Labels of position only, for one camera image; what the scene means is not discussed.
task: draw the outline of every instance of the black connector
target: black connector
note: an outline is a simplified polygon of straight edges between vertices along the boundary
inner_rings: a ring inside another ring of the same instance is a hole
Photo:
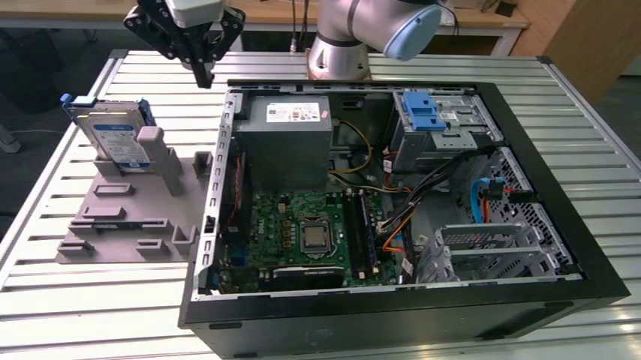
[[[538,203],[539,197],[537,194],[527,190],[514,190],[507,195],[507,201],[511,204]]]
[[[503,198],[503,182],[490,180],[487,189],[482,191],[482,197],[490,201],[498,201]]]

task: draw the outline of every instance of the white slatted table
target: white slatted table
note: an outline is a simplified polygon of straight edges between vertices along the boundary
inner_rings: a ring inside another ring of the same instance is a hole
[[[498,84],[632,296],[569,316],[527,336],[491,343],[441,344],[333,354],[367,359],[641,358],[641,166],[554,66],[533,58],[422,56],[407,63],[371,56],[377,80],[483,81]],[[178,156],[214,145],[227,79],[304,79],[304,58],[230,53],[211,90],[155,52],[111,58],[91,94],[144,96]],[[72,125],[0,245],[3,359],[212,359],[176,327],[184,263],[59,265],[67,224],[89,189],[95,150]],[[307,356],[323,358],[327,355]]]

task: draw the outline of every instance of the blue joint cap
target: blue joint cap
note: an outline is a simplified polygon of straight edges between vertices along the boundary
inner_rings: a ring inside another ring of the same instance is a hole
[[[437,104],[427,92],[406,91],[402,93],[402,99],[414,131],[443,131],[447,128],[439,119]]]
[[[413,59],[430,43],[441,25],[441,8],[433,4],[406,18],[382,53],[402,62]]]

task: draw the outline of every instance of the sticker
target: sticker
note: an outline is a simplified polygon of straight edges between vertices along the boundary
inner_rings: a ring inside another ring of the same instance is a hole
[[[144,148],[136,141],[136,131],[131,125],[93,125],[93,134],[111,160],[132,170],[150,166]]]
[[[391,161],[390,160],[383,160],[382,161],[382,171],[386,173],[391,173]]]
[[[267,122],[319,122],[319,103],[270,103]]]
[[[414,272],[414,265],[411,265],[411,262],[410,260],[407,260],[407,258],[402,259],[402,269],[406,271],[407,274],[411,275],[411,273]]]
[[[458,121],[459,118],[457,118],[457,115],[453,112],[441,112],[441,120],[454,120]]]
[[[96,223],[93,225],[95,229],[118,229],[119,226],[112,223]]]

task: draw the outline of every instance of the blue tab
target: blue tab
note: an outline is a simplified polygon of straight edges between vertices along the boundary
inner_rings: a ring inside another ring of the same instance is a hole
[[[446,123],[439,119],[437,104],[427,92],[403,92],[402,99],[414,131],[443,131],[447,128]]]

